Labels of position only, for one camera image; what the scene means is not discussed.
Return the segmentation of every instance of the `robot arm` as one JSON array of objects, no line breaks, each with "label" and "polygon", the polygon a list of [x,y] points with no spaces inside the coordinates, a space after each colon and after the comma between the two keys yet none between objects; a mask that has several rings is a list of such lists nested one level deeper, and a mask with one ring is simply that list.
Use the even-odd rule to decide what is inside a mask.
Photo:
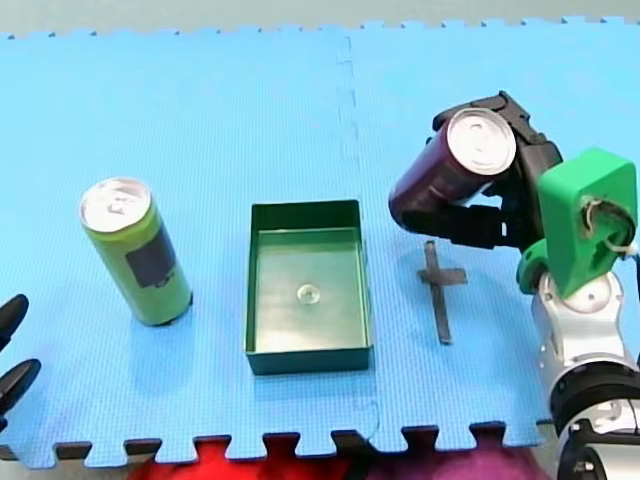
[{"label": "robot arm", "polygon": [[483,192],[501,207],[449,202],[409,212],[401,226],[522,252],[517,281],[533,296],[558,480],[640,478],[640,373],[620,334],[624,292],[611,271],[635,234],[635,167],[602,151],[563,162],[505,92],[438,114],[433,129],[470,107],[498,113],[515,136],[514,163]]},{"label": "robot arm", "polygon": [[[29,302],[24,295],[16,295],[0,307],[0,351],[7,346],[22,323]],[[0,432],[7,426],[4,415],[24,395],[40,371],[40,362],[26,360],[0,377]]]}]

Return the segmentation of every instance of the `blue surface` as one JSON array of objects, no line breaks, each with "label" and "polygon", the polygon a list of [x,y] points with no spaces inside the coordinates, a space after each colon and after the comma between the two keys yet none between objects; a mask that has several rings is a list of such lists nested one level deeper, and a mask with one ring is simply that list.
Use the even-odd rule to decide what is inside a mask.
[{"label": "blue surface", "polygon": [[[405,427],[437,426],[440,449],[475,445],[469,426],[503,422],[505,443],[538,440],[547,418],[518,255],[439,243],[454,344],[439,345],[423,238],[387,213],[393,183],[435,113],[509,91],[566,158],[597,145],[640,159],[640,27],[617,19],[444,29],[88,32],[0,41],[0,298],[32,308],[0,370],[42,373],[0,437],[32,468],[53,447],[91,442],[90,467],[125,463],[123,444],[161,439],[158,460],[196,458],[192,440],[230,436],[232,458],[264,455],[263,434],[298,432],[297,452],[335,452],[333,431],[382,451]],[[193,284],[190,314],[141,326],[82,232],[83,191],[140,178],[159,202]],[[358,198],[375,321],[368,372],[254,378],[243,334],[250,205]],[[638,353],[631,264],[623,330]]]}]

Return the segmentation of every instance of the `maroon can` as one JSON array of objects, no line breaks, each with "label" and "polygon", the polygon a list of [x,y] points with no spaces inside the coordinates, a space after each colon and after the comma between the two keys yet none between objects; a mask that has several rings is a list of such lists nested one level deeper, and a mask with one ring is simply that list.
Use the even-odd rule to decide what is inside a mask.
[{"label": "maroon can", "polygon": [[445,122],[389,196],[395,222],[408,211],[465,204],[513,163],[516,139],[497,113],[464,108]]}]

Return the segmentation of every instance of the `green can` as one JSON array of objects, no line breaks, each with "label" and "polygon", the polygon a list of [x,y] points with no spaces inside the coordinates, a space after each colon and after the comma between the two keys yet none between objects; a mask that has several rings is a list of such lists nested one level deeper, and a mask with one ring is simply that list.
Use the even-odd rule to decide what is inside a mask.
[{"label": "green can", "polygon": [[84,230],[135,317],[145,325],[172,322],[193,294],[151,191],[131,178],[110,178],[80,202]]}]

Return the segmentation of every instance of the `purple fabric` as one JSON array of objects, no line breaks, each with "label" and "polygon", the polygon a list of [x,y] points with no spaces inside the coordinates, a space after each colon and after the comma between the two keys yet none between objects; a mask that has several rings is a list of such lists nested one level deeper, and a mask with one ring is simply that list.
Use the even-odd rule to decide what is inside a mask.
[{"label": "purple fabric", "polygon": [[483,435],[468,452],[427,451],[386,458],[367,480],[550,480],[526,448],[504,448],[502,440]]}]

